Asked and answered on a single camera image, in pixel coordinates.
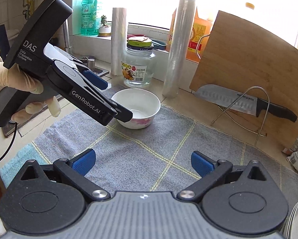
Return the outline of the left hand beige glove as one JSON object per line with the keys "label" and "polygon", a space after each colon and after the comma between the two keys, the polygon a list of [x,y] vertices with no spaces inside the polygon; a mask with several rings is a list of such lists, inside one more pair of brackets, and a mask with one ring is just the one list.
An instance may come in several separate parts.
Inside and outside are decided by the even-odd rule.
{"label": "left hand beige glove", "polygon": [[[14,64],[10,69],[5,68],[3,66],[3,60],[0,57],[0,91],[5,87],[15,88],[33,94],[41,94],[44,90],[42,83],[23,72],[18,64]],[[58,117],[61,113],[58,100],[56,97],[51,97],[42,102],[29,103],[24,109],[13,114],[11,120],[16,123],[24,123],[34,114],[39,113],[45,105],[48,106],[50,114],[53,117]]]}

